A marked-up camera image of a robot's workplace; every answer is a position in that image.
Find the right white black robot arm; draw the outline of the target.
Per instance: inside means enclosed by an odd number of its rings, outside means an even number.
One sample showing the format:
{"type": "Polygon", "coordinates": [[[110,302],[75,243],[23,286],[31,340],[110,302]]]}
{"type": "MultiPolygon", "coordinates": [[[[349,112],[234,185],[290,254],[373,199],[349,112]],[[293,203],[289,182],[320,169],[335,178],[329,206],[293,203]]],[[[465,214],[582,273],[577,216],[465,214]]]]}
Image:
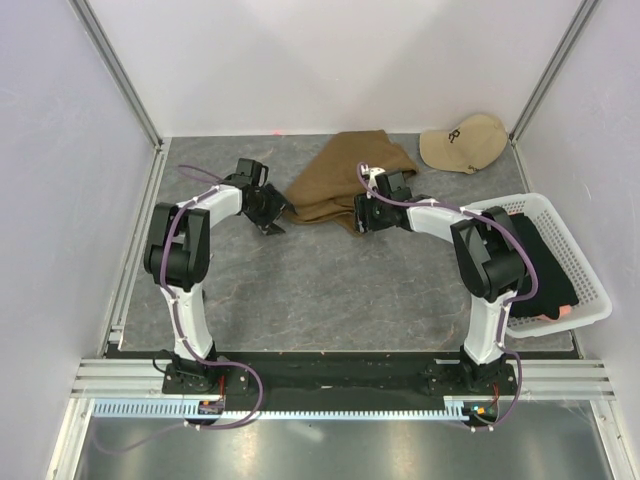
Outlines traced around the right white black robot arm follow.
{"type": "Polygon", "coordinates": [[[510,303],[532,266],[510,215],[501,207],[482,212],[436,206],[425,199],[392,205],[370,194],[355,197],[355,227],[361,233],[400,227],[450,242],[463,285],[471,295],[469,328],[457,367],[460,386],[477,394],[504,371],[504,325],[510,303]]]}

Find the brown cloth napkin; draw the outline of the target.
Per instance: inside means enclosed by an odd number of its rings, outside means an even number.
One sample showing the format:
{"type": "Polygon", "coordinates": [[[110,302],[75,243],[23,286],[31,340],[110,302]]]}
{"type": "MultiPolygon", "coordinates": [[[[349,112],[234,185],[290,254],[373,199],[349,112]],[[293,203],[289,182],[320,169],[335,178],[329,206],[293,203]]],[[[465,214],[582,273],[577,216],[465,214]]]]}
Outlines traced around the brown cloth napkin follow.
{"type": "Polygon", "coordinates": [[[383,130],[341,132],[294,179],[285,197],[295,211],[285,217],[297,225],[334,222],[358,237],[354,197],[365,191],[357,178],[357,166],[365,163],[385,170],[418,173],[406,151],[391,142],[383,130]]]}

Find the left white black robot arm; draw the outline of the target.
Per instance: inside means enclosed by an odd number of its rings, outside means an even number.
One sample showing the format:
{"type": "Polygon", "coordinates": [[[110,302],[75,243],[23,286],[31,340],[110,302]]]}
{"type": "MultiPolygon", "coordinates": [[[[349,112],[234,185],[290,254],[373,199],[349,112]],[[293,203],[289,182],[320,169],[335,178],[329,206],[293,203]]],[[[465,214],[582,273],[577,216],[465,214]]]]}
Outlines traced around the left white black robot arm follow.
{"type": "Polygon", "coordinates": [[[281,234],[277,221],[294,206],[274,185],[214,185],[177,204],[154,207],[143,254],[143,266],[161,289],[170,311],[174,353],[192,361],[185,382],[198,393],[208,393],[219,382],[215,345],[209,332],[203,297],[211,261],[211,228],[243,215],[264,235],[281,234]]]}

